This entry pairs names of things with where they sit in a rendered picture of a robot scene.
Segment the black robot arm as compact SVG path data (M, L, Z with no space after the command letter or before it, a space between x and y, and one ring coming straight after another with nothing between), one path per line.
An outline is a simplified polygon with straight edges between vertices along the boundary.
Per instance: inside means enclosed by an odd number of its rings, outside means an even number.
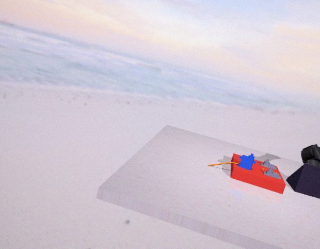
M315 144L303 148L301 151L302 162L320 167L320 147Z

